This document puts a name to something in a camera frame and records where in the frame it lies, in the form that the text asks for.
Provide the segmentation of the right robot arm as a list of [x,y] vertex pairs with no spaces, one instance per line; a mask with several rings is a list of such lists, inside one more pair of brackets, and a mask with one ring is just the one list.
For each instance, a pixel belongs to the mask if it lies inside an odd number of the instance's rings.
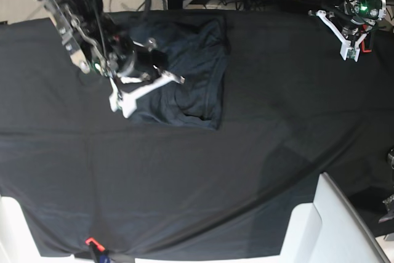
[[[94,72],[109,80],[113,112],[121,111],[128,118],[139,98],[171,82],[185,82],[167,70],[155,39],[143,44],[132,40],[103,11],[102,0],[35,1],[49,14],[73,65],[85,74]],[[144,6],[141,19],[149,13],[151,0],[145,0]]]

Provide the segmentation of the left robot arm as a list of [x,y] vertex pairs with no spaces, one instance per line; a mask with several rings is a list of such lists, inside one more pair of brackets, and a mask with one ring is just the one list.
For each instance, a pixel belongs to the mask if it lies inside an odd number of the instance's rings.
[[361,53],[372,51],[378,22],[386,12],[386,0],[341,0],[337,6],[323,4],[308,14],[319,18],[340,41],[343,60],[358,61]]

